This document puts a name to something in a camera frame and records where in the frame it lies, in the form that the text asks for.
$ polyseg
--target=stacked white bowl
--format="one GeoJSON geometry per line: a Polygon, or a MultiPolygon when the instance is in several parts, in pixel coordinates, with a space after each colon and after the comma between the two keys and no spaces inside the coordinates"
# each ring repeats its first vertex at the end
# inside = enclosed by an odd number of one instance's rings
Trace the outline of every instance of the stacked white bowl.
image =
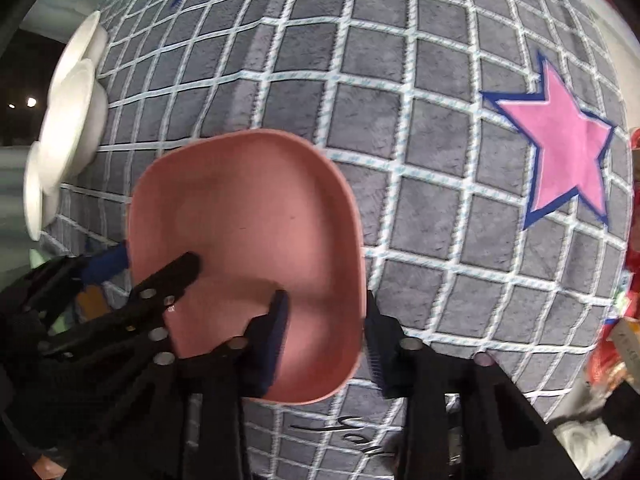
{"type": "Polygon", "coordinates": [[[24,216],[29,236],[53,221],[60,184],[91,162],[107,120],[107,95],[95,80],[107,46],[100,12],[89,15],[60,56],[49,86],[40,139],[31,145],[24,171],[24,216]]]}

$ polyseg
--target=metal bolt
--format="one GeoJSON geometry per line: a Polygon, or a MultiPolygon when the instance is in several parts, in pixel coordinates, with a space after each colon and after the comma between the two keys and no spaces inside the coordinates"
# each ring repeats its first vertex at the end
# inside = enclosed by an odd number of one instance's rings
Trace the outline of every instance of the metal bolt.
{"type": "Polygon", "coordinates": [[[149,300],[150,298],[156,295],[156,290],[154,288],[146,288],[140,292],[140,298],[143,300],[149,300]]]}
{"type": "Polygon", "coordinates": [[[487,352],[478,352],[474,355],[474,362],[480,366],[492,366],[495,361],[487,352]]]}
{"type": "Polygon", "coordinates": [[[151,339],[151,341],[162,341],[162,339],[166,339],[168,335],[169,332],[167,331],[167,329],[165,329],[163,326],[159,326],[158,328],[155,328],[151,332],[149,332],[149,339],[151,339]]]}
{"type": "Polygon", "coordinates": [[[247,340],[247,338],[242,336],[233,337],[227,343],[229,348],[231,348],[232,350],[242,350],[248,344],[249,341],[247,340]]]}
{"type": "Polygon", "coordinates": [[[175,361],[175,355],[171,352],[160,352],[154,356],[154,362],[160,366],[170,365],[175,361]]]}
{"type": "Polygon", "coordinates": [[[400,346],[404,350],[419,350],[422,348],[422,341],[417,337],[405,337],[400,340],[400,346]]]}

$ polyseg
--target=checkered tablecloth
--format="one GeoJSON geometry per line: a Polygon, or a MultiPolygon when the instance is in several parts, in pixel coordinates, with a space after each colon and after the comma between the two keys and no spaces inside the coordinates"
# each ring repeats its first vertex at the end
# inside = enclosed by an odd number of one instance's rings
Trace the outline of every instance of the checkered tablecloth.
{"type": "MultiPolygon", "coordinates": [[[[121,240],[131,191],[163,153],[288,130],[351,184],[383,312],[438,351],[492,352],[543,416],[558,405],[610,305],[632,191],[616,75],[580,0],[106,0],[102,21],[108,124],[95,161],[63,185],[47,244],[81,253],[121,240]],[[620,125],[604,163],[608,228],[574,199],[521,229],[532,150],[479,91],[535,90],[538,49],[583,107],[620,125]]],[[[108,284],[111,302],[129,288],[127,275],[108,284]]],[[[248,402],[252,467],[389,478],[376,453],[402,416],[363,362],[323,402],[248,402]],[[361,438],[313,431],[342,416],[360,418],[347,422],[361,438]]]]}

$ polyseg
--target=pink star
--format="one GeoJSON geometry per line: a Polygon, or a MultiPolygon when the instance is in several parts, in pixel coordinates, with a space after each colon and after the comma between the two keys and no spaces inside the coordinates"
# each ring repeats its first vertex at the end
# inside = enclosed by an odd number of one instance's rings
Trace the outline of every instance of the pink star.
{"type": "Polygon", "coordinates": [[[600,160],[612,124],[580,110],[556,69],[542,59],[542,94],[484,94],[536,147],[525,227],[578,194],[604,222],[600,160]]]}

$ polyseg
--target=white object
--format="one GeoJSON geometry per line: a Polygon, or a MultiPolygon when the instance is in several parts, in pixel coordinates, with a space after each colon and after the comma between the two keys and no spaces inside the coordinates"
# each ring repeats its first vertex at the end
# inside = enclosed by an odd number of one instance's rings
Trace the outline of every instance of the white object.
{"type": "Polygon", "coordinates": [[[94,158],[107,120],[107,94],[95,80],[95,66],[83,59],[58,86],[40,130],[38,174],[50,194],[94,158]]]}
{"type": "Polygon", "coordinates": [[[40,143],[36,140],[29,150],[27,165],[24,169],[24,219],[31,240],[38,241],[43,228],[53,222],[58,211],[60,189],[56,188],[49,195],[45,195],[40,187],[38,177],[40,143]]]}
{"type": "Polygon", "coordinates": [[[56,88],[64,81],[70,70],[82,59],[90,59],[97,67],[107,47],[108,35],[100,25],[100,11],[87,16],[75,31],[58,60],[58,65],[49,85],[49,103],[56,88]]]}
{"type": "Polygon", "coordinates": [[[620,462],[631,443],[609,433],[601,419],[591,422],[566,422],[554,430],[580,474],[598,479],[620,462]]]}

